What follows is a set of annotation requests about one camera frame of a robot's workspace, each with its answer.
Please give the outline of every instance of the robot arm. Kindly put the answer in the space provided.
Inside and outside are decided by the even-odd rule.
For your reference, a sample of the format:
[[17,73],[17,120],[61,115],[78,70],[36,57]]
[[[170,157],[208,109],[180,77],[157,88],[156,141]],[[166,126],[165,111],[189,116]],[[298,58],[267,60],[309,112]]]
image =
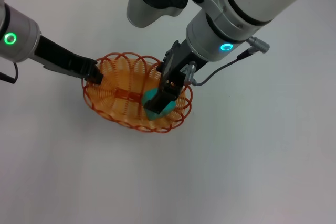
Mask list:
[[[41,35],[38,24],[0,0],[0,56],[14,62],[28,58],[44,68],[100,84],[95,60],[76,55]],[[15,81],[2,73],[0,79]]]
[[[253,37],[295,0],[193,0],[202,10],[186,29],[186,39],[176,41],[166,53],[158,71],[162,72],[156,96],[145,108],[160,113],[175,101],[184,84],[196,84],[193,74],[208,62],[225,56],[248,42],[252,47],[239,58],[269,45]],[[127,17],[137,27],[146,27],[163,15],[177,16],[188,0],[129,0]]]

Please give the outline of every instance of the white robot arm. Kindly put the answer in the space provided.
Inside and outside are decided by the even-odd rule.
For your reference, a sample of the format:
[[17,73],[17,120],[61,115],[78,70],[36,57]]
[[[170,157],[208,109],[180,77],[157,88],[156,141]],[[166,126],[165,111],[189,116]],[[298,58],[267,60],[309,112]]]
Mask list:
[[[202,10],[186,29],[186,39],[176,41],[158,67],[162,72],[156,96],[145,108],[160,113],[176,100],[184,84],[200,86],[193,74],[208,62],[219,61],[244,42],[251,48],[244,59],[269,45],[253,37],[295,0],[193,0]],[[188,0],[129,0],[127,16],[137,27],[146,27],[163,15],[177,16]]]

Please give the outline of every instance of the white wall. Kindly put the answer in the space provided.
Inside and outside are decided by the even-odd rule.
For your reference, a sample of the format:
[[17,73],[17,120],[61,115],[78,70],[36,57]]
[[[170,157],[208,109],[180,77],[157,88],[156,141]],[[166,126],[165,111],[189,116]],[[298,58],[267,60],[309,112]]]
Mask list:
[[[127,0],[7,1],[92,58],[162,59],[199,10],[138,29]],[[258,32],[270,52],[194,88],[191,115],[163,135],[101,118],[79,79],[20,63],[15,85],[0,82],[0,223],[335,224],[335,13],[336,0],[296,2]]]

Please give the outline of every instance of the cable connector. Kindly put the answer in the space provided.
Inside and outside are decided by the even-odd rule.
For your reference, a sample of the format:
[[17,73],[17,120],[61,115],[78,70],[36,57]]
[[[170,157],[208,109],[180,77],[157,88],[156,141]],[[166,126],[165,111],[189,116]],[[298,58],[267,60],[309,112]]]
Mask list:
[[270,48],[269,44],[262,41],[261,39],[258,39],[257,37],[250,37],[248,38],[247,42],[250,44],[250,46],[262,52],[263,54],[267,53]]

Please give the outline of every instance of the blue led ring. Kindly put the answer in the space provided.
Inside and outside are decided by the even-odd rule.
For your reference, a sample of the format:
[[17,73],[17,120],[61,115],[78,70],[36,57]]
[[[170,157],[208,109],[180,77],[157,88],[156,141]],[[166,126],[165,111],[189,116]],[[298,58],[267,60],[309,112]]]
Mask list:
[[222,44],[221,45],[221,50],[223,50],[223,51],[230,51],[231,49],[233,49],[232,44]]

